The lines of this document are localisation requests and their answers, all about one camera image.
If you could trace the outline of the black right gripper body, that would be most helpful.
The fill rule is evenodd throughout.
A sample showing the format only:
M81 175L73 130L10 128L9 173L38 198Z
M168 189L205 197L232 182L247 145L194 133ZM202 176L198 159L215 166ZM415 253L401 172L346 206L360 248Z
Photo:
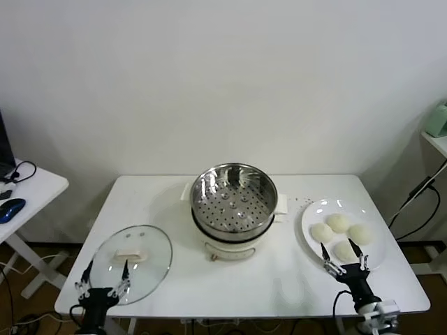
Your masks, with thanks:
M349 287L356 312L366 305L381 301L374 295L367 282L369 270L361 269L360 264L342 265L341 268L343 272L337 275L337 281Z

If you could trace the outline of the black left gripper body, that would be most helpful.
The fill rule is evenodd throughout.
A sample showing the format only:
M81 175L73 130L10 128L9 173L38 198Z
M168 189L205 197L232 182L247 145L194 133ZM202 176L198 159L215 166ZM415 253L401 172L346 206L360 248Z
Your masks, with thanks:
M92 288L89 296L80 300L84 317L78 328L79 334L106 334L105 321L107 312L116 305L116 294L112 288Z

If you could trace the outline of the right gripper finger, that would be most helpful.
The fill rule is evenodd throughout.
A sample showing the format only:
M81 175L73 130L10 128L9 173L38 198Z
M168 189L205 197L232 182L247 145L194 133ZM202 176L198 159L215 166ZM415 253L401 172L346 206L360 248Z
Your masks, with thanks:
M344 269L339 265L336 265L329 256L329 252L324 246L323 242L320 243L323 257L323 268L331 275L332 277L338 277L344 274Z
M356 263L348 264L347 265L347 272L369 272L369 256L365 255L362 250L360 249L359 245L357 245L351 238L349 238L349 243L351 245L351 248L353 252L355 253L356 257L358 258L358 261Z

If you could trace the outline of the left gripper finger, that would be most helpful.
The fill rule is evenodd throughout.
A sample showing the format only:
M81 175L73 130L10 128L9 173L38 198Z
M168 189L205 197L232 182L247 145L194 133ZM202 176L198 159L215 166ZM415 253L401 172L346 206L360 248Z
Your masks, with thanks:
M128 260L126 260L123 266L121 280L113 289L111 289L111 291L109 291L108 296L113 298L122 298L129 292L130 286L129 266Z
M89 297L89 290L91 288L89 277L91 274L92 266L93 261L91 260L87 268L83 271L80 281L75 282L75 289L78 294L78 299L86 299Z

